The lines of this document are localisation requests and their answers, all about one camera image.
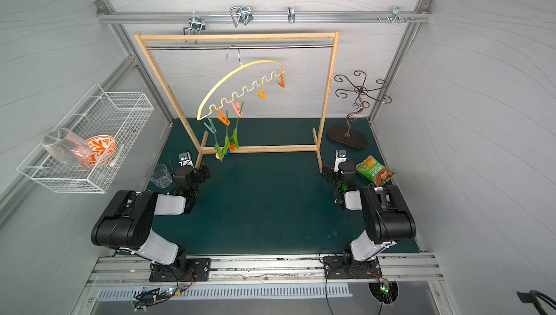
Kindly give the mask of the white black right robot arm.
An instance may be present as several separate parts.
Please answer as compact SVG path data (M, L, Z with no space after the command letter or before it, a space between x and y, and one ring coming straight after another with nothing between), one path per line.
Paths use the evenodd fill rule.
M363 215L363 232L344 251L347 262L371 262L397 243L415 238L416 222L398 186L358 186L356 166L347 161L325 165L321 174L335 184L334 203Z

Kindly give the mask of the pink clothes peg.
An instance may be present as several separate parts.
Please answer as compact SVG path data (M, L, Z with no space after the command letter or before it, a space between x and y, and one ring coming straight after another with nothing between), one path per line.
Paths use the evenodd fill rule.
M240 104L239 104L238 102L232 102L231 105L232 105L232 107L233 107L233 109L234 109L235 114L237 115L237 117L238 117L238 118L242 118L242 117L243 117L243 114L242 114L242 112L241 112L241 109L242 109L242 108L241 108Z

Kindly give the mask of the teal clothes peg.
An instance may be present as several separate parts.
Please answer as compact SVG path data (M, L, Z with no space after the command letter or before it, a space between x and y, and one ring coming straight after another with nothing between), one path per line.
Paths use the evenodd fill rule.
M213 135L217 134L217 129L215 128L215 126L214 126L214 124L213 124L213 122L210 118L205 118L204 119L204 125L210 133L212 133Z

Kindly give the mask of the orange tulip green stem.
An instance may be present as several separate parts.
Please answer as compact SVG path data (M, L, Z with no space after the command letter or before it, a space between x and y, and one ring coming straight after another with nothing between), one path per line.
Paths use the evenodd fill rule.
M243 114L243 103L241 103L240 106L241 106L241 108L242 108L242 109L241 109L241 112L242 112L242 114ZM239 149L239 148L240 148L240 146L239 146L239 141L238 141L238 134L237 134L240 119L241 119L241 118L238 118L238 117L237 117L236 124L235 124L235 128L234 128L234 130L233 130L233 144L235 145L235 149Z

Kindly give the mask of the blue tulip green stem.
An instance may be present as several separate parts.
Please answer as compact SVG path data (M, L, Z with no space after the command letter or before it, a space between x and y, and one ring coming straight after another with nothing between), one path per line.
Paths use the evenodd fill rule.
M228 151L230 151L230 137L228 135L230 121L228 119L228 112L225 113L225 121L227 122L227 124L226 124L226 134L225 134L225 137L224 137L224 147L223 147L223 150L222 150L222 157L225 157L226 154L228 153Z

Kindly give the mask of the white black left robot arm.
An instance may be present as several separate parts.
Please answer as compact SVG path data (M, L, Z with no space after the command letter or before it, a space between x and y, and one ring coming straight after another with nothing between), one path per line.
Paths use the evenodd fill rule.
M198 185L210 178L210 172L202 164L182 166L175 174L178 179L173 194L127 190L115 193L91 231L92 244L137 254L153 264L185 272L185 249L156 233L153 221L158 216L189 215L198 199Z

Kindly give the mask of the pink tulip green stem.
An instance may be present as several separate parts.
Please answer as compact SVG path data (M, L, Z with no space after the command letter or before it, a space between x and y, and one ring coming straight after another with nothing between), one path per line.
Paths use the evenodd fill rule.
M218 157L218 160L220 162L222 162L224 157L222 157L222 150L220 149L219 143L217 141L217 134L213 135L213 136L214 136L214 141L215 141L214 149L216 150L216 155Z

